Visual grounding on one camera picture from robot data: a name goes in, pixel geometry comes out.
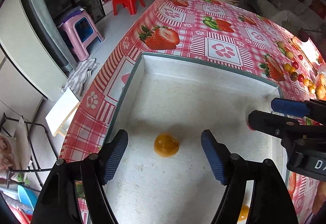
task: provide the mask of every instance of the blue gripper pad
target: blue gripper pad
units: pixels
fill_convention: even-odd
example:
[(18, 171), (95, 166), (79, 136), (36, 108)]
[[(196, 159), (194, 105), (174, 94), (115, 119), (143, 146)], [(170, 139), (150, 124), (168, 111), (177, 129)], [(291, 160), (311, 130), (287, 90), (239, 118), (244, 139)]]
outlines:
[(271, 102), (274, 112), (303, 118), (309, 116), (310, 109), (304, 102), (275, 98)]
[(201, 143), (215, 179), (220, 181), (222, 185), (228, 185), (230, 180), (230, 151), (224, 144), (218, 143), (209, 130), (202, 132)]
[(114, 139), (109, 143), (109, 159), (105, 164), (103, 182), (107, 184), (112, 180), (122, 156), (128, 145), (128, 133), (122, 129), (118, 131)]

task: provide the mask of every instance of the sofa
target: sofa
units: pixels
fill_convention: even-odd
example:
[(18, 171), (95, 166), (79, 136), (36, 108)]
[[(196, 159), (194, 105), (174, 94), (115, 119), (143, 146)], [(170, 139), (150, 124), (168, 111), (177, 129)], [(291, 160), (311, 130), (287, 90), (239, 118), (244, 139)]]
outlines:
[(284, 27), (294, 35), (301, 28), (316, 42), (326, 35), (325, 21), (299, 0), (245, 0), (255, 13)]

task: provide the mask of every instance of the red cherry tomato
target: red cherry tomato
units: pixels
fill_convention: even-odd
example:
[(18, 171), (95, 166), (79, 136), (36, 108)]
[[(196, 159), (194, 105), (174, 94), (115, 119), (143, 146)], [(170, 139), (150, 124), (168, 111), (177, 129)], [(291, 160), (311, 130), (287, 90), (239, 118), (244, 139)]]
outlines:
[(304, 81), (304, 76), (303, 76), (302, 74), (300, 74), (300, 75), (298, 76), (298, 81), (299, 81), (299, 82), (303, 82), (303, 81)]
[(298, 68), (299, 68), (299, 64), (298, 64), (298, 62), (293, 62), (293, 63), (292, 63), (292, 66), (293, 66), (295, 69), (298, 69)]

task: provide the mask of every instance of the red checkered tablecloth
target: red checkered tablecloth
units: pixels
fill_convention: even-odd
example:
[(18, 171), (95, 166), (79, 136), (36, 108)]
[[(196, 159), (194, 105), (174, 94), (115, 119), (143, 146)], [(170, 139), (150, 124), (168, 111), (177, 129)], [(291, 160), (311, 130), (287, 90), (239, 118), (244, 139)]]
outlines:
[[(72, 162), (99, 151), (122, 89), (142, 52), (161, 52), (202, 59), (264, 78), (267, 76), (260, 66), (265, 62), (264, 55), (271, 55), (281, 68), (284, 63), (291, 62), (280, 52), (275, 42), (287, 43), (293, 35), (273, 22), (225, 3), (205, 0), (179, 2), (184, 6), (176, 4), (174, 0), (156, 0), (121, 39), (83, 97), (65, 137), (60, 157)], [(213, 21), (213, 24), (215, 20), (219, 20), (224, 25), (218, 28), (207, 26), (207, 22), (203, 22), (205, 19)], [(141, 26), (149, 29), (154, 26), (171, 28), (177, 32), (180, 43), (173, 50), (152, 50), (140, 40), (139, 35), (143, 33)], [(306, 48), (317, 50), (310, 40), (302, 44)], [(297, 58), (299, 51), (289, 44), (287, 47)], [(299, 63), (298, 72), (314, 79), (308, 61), (296, 60)], [(325, 62), (315, 66), (318, 70), (326, 69)], [(308, 100), (313, 97), (301, 83), (291, 81), (285, 71), (284, 78), (281, 82), (269, 78), (281, 87), (284, 98)], [(299, 223), (304, 223), (311, 213), (317, 186), (318, 181), (297, 175), (293, 204)], [(86, 221), (85, 201), (79, 199), (79, 206)]]

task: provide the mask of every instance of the strawberry print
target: strawberry print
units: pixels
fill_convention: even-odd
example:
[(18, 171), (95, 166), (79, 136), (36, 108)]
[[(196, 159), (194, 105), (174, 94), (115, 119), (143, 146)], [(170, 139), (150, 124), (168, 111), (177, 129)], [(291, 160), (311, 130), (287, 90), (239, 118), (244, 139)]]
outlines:
[(224, 20), (213, 20), (212, 17), (204, 16), (203, 23), (206, 26), (218, 31), (234, 33), (234, 30), (231, 28), (232, 24)]
[(266, 19), (266, 18), (264, 18), (263, 16), (260, 16), (260, 15), (258, 15), (258, 14), (256, 14), (256, 16), (257, 16), (257, 18), (259, 18), (259, 19), (261, 19), (262, 21), (266, 22), (267, 24), (270, 24), (270, 25), (271, 25), (271, 22), (270, 22), (268, 19)]
[(252, 18), (249, 18), (249, 17), (247, 17), (247, 16), (245, 16), (245, 15), (240, 15), (240, 16), (238, 17), (238, 19), (239, 19), (240, 21), (246, 22), (246, 23), (248, 23), (248, 24), (250, 24), (250, 25), (257, 26), (257, 24), (254, 22), (254, 20), (253, 20)]
[(259, 67), (264, 69), (265, 75), (275, 81), (284, 81), (284, 73), (278, 62), (270, 54), (263, 55), (263, 58), (265, 63), (260, 64)]
[(215, 5), (222, 5), (221, 2), (217, 1), (217, 0), (203, 0), (207, 3), (211, 3), (211, 4), (215, 4)]
[(178, 7), (188, 7), (189, 4), (187, 1), (185, 0), (170, 0), (171, 3), (175, 6), (178, 6)]
[(180, 43), (177, 32), (166, 26), (154, 26), (150, 30), (142, 25), (141, 30), (142, 33), (139, 33), (139, 39), (152, 50), (174, 50)]

